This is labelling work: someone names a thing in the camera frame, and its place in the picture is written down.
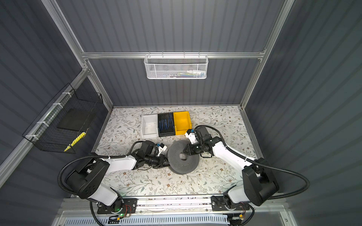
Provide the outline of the grey perforated cable spool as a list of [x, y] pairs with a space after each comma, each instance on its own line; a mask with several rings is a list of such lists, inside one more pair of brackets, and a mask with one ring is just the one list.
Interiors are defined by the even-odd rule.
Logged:
[[169, 169], [176, 174], [184, 175], [193, 172], [199, 164], [199, 155], [188, 155], [184, 149], [190, 144], [187, 140], [174, 141], [167, 151]]

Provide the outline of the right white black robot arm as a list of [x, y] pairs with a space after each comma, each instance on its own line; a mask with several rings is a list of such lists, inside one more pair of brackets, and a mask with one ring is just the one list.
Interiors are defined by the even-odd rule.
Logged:
[[[221, 133], [212, 137], [208, 132], [210, 126], [200, 125], [185, 133], [190, 144], [185, 148], [186, 155], [210, 154], [211, 157], [222, 159], [242, 175], [243, 184], [233, 186], [224, 192], [221, 203], [228, 209], [234, 209], [238, 204], [254, 204], [261, 206], [267, 200], [292, 197], [305, 192], [310, 187], [310, 181], [304, 175], [279, 167], [270, 166], [264, 158], [248, 157], [226, 144]], [[283, 172], [302, 179], [302, 188], [278, 195], [279, 183], [274, 171]]]

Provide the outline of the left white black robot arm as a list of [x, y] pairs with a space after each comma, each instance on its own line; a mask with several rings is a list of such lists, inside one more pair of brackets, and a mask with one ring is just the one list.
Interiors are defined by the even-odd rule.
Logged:
[[107, 174], [117, 171], [143, 170], [168, 167], [165, 155], [167, 146], [152, 141], [138, 141], [138, 149], [131, 146], [123, 155], [105, 156], [89, 155], [67, 163], [59, 172], [58, 186], [65, 192], [76, 195], [91, 203], [97, 202], [110, 208], [110, 212], [125, 216], [132, 212], [131, 207], [123, 201], [122, 196], [113, 188], [102, 182]]

